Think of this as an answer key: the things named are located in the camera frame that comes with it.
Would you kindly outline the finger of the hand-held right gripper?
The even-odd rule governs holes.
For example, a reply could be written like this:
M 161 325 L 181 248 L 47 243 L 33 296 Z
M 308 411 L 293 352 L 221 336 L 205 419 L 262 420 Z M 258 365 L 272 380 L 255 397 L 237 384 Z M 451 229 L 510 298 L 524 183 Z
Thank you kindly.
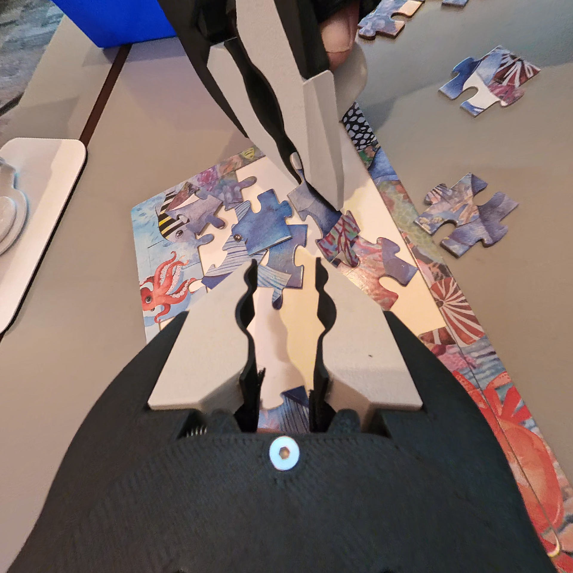
M 238 37 L 276 97 L 306 182 L 334 209 L 344 174 L 333 73 L 309 1 L 236 1 Z
M 296 149 L 286 135 L 275 93 L 252 65 L 241 41 L 228 39 L 212 46 L 208 70 L 246 136 L 291 184 L 301 183 L 302 177 L 290 160 Z

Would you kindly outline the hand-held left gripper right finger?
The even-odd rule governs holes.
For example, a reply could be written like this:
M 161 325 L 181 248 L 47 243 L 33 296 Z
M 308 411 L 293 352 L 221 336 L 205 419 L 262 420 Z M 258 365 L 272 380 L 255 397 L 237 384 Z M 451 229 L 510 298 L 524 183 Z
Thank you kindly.
M 382 308 L 338 270 L 316 259 L 315 288 L 320 333 L 311 432 L 325 432 L 337 412 L 353 410 L 367 429 L 379 409 L 416 412 L 422 399 Z

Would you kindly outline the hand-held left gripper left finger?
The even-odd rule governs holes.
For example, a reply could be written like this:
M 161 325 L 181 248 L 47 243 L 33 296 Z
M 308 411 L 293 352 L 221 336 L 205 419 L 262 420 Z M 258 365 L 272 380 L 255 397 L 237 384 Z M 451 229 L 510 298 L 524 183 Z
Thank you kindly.
M 264 373 L 247 327 L 255 310 L 258 263 L 247 260 L 190 307 L 152 391 L 153 410 L 225 410 L 256 432 Z

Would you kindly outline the red coral navy puzzle piece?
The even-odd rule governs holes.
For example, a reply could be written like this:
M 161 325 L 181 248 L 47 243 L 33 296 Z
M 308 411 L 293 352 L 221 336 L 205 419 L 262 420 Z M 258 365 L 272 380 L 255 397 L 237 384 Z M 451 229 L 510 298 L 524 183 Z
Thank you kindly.
M 417 273 L 417 267 L 397 257 L 400 247 L 393 241 L 379 237 L 373 244 L 361 236 L 354 242 L 354 253 L 359 265 L 352 268 L 340 262 L 338 270 L 357 287 L 369 295 L 384 311 L 389 311 L 398 299 L 398 294 L 385 289 L 381 277 L 391 277 L 402 286 L 407 286 Z

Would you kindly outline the ocean print puzzle board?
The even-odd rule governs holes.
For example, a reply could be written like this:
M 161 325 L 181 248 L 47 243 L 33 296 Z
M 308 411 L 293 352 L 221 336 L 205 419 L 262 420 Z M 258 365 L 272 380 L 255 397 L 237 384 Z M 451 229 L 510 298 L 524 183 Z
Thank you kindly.
M 543 547 L 572 572 L 572 486 L 485 334 L 362 110 L 343 117 L 359 186 L 341 210 L 296 188 L 255 146 L 131 210 L 147 341 L 244 262 L 258 264 L 252 335 L 271 389 L 259 427 L 308 430 L 317 319 L 314 259 L 393 311 L 456 377 L 508 460 Z

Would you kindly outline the person's right hand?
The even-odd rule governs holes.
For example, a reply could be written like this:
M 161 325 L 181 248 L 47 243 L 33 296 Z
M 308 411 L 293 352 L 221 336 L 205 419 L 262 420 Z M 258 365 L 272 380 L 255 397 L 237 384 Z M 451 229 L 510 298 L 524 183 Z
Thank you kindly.
M 359 8 L 359 1 L 352 2 L 319 25 L 332 72 L 347 60 L 352 51 L 359 22 Z

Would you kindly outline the blue plastic storage bin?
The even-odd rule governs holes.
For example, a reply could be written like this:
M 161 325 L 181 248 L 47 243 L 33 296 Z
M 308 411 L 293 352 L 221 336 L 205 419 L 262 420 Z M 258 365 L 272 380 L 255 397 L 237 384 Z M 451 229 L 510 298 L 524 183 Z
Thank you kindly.
M 157 1 L 53 1 L 98 47 L 175 37 Z

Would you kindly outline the group of assembled puzzle pieces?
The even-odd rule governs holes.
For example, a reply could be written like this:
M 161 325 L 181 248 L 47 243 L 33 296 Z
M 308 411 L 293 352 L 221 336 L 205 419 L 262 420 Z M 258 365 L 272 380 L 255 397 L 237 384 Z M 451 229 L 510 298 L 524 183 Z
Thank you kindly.
M 223 200 L 217 217 L 219 212 L 235 213 L 235 206 L 247 201 L 242 191 L 254 185 L 255 177 L 239 181 L 235 171 L 217 178 L 214 173 L 214 169 L 204 171 L 132 210 L 148 340 L 198 299 L 196 291 L 203 295 L 211 290 L 202 284 L 204 274 L 211 265 L 218 267 L 225 260 L 222 247 L 232 235 L 233 225 L 223 229 L 208 225 L 197 235 L 179 215 L 180 209 L 212 194 Z M 430 235 L 415 223 L 417 212 L 397 176 L 379 176 L 374 183 L 445 322 L 445 326 L 420 334 L 419 339 L 476 402 L 505 452 L 549 557 L 559 571 L 572 572 L 572 545 L 565 524 L 565 518 L 572 515 L 567 509 L 572 500 L 571 484 Z M 292 204 L 291 208 L 292 217 L 285 222 L 292 228 L 292 237 L 266 250 L 268 261 L 261 274 L 262 285 L 273 288 L 275 308 L 283 301 L 284 289 L 303 287 L 304 269 L 295 265 L 294 254 L 306 245 L 308 226 Z M 359 265 L 354 242 L 357 237 L 365 239 L 365 229 L 366 224 L 357 223 L 347 211 L 326 236 L 321 237 L 319 229 L 316 247 L 334 265 L 344 262 L 354 268 Z

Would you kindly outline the few scattered puzzle pieces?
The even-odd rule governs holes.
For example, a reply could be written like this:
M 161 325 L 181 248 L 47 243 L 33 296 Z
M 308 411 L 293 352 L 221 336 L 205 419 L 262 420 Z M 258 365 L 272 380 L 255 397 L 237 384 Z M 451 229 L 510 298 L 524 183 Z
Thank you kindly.
M 377 36 L 397 38 L 405 27 L 405 20 L 412 18 L 425 1 L 380 1 L 377 7 L 358 24 L 358 37 L 374 40 Z

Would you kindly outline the pile of loose puzzle pieces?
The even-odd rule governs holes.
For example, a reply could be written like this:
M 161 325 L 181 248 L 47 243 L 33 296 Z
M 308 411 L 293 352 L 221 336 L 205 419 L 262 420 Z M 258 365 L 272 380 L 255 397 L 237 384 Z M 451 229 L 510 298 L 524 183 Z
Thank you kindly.
M 502 46 L 490 50 L 480 59 L 468 57 L 457 64 L 451 79 L 439 92 L 455 100 L 470 88 L 476 94 L 460 105 L 472 117 L 477 117 L 494 104 L 508 107 L 523 95 L 523 84 L 540 72 L 540 68 Z M 415 223 L 426 233 L 434 235 L 444 224 L 453 224 L 454 231 L 441 240 L 440 245 L 455 257 L 461 257 L 474 244 L 490 247 L 508 232 L 503 219 L 518 207 L 518 203 L 504 192 L 497 192 L 482 205 L 475 197 L 487 183 L 469 173 L 452 187 L 435 186 L 424 201 L 426 211 Z

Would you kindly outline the white stand base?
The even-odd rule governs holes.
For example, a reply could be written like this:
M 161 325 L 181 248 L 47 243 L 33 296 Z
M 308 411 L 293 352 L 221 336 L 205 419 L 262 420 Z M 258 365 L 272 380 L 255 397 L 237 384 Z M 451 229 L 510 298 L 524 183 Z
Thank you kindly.
M 28 202 L 22 232 L 1 254 L 1 333 L 15 319 L 86 158 L 77 139 L 14 138 L 1 147 L 1 159 L 15 169 L 16 188 Z

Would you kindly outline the metal stand bracket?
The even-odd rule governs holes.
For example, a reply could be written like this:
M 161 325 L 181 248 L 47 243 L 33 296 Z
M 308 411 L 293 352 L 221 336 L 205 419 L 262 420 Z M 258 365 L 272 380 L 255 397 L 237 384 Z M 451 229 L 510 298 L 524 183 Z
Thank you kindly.
M 15 169 L 1 159 L 1 254 L 18 239 L 27 219 L 27 197 L 16 188 L 16 180 Z

